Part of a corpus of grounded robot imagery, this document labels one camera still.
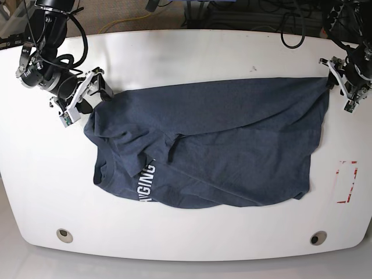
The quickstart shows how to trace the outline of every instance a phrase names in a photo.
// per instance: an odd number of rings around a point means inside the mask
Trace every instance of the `table surface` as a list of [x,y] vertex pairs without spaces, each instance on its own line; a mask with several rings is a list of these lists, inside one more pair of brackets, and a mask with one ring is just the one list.
[[[287,38],[289,44],[298,39]],[[328,70],[319,58],[345,56],[327,40],[307,38],[301,48],[290,50],[278,34],[246,31],[142,31],[88,40],[81,69],[105,69],[116,92],[239,78],[321,77]],[[81,38],[67,39],[60,52],[78,58]],[[64,128],[48,106],[51,96],[26,89],[15,78],[19,56],[20,48],[0,51],[0,170],[27,242],[103,256],[219,261],[320,253],[363,239],[372,216],[368,99],[349,114],[342,109],[339,89],[333,90],[320,147],[312,155],[311,191],[300,201],[262,208],[175,209],[121,199],[96,187],[96,147],[83,134],[87,117]],[[351,183],[350,202],[338,203],[347,201]],[[60,228],[72,233],[72,243],[57,238]],[[313,246],[310,238],[318,231],[328,237]]]

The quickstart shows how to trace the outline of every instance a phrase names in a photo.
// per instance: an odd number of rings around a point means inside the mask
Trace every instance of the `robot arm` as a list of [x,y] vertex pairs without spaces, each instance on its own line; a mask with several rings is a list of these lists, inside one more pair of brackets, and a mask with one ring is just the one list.
[[[346,99],[345,110],[353,112],[372,92],[372,0],[314,1],[322,11],[328,37],[347,54],[346,59],[320,59],[330,68],[328,85],[331,88],[340,85],[341,95]],[[84,99],[86,95],[100,93],[103,101],[109,101],[113,98],[113,91],[103,79],[104,72],[100,68],[89,71],[85,77],[78,77],[82,72],[76,68],[87,57],[88,41],[84,29],[71,13],[74,0],[36,0],[35,5],[38,9],[29,19],[16,75],[26,87],[39,86],[54,95],[50,106],[56,109],[67,127],[80,119],[80,113],[92,112],[91,105]],[[343,44],[331,32],[343,8],[347,8],[359,26],[360,44],[357,48]],[[68,19],[78,27],[83,38],[84,53],[78,62],[71,54],[57,56],[58,48],[66,38]]]
[[[88,41],[84,29],[71,14],[74,0],[36,0],[35,5],[38,9],[29,19],[16,75],[27,88],[39,86],[54,95],[50,106],[58,111],[67,127],[80,119],[79,113],[92,112],[85,95],[100,93],[102,100],[109,101],[113,91],[103,79],[104,72],[100,68],[78,78],[82,72],[76,68],[87,57]],[[68,19],[78,27],[83,38],[84,52],[77,62],[71,54],[57,56],[58,48],[66,38]]]
[[[341,95],[346,98],[345,111],[352,113],[360,101],[372,92],[372,1],[328,0],[320,1],[324,30],[328,37],[346,51],[346,59],[333,57],[320,63],[330,68],[330,86],[340,85]],[[360,44],[357,48],[343,44],[330,31],[334,15],[347,8],[359,26]]]

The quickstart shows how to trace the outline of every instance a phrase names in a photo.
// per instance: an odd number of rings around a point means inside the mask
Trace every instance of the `metal grommet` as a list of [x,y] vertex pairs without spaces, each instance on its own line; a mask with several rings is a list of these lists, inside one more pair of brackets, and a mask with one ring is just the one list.
[[318,231],[317,233],[313,234],[310,238],[311,245],[319,246],[323,244],[324,241],[327,239],[327,233],[325,231]]
[[74,240],[71,233],[69,233],[63,228],[57,230],[57,237],[64,243],[71,243]]

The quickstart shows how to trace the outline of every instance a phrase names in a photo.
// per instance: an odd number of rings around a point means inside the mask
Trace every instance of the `yellow cable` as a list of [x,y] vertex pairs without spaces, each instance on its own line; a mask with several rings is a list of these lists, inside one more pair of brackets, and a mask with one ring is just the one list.
[[115,20],[115,21],[110,22],[110,23],[106,24],[105,26],[103,26],[100,29],[100,31],[98,32],[98,34],[101,34],[104,29],[106,29],[105,32],[109,31],[110,28],[112,28],[114,25],[116,25],[118,23],[121,23],[121,22],[132,22],[133,20],[145,19],[146,17],[149,17],[150,15],[152,15],[152,13],[148,13],[147,15],[141,16],[141,17],[133,17],[132,19]]

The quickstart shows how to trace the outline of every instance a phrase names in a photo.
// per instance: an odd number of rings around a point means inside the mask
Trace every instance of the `t-shirt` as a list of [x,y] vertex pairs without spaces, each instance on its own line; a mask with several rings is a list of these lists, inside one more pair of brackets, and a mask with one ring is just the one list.
[[84,129],[94,183],[177,208],[264,206],[309,191],[327,78],[257,78],[124,91]]

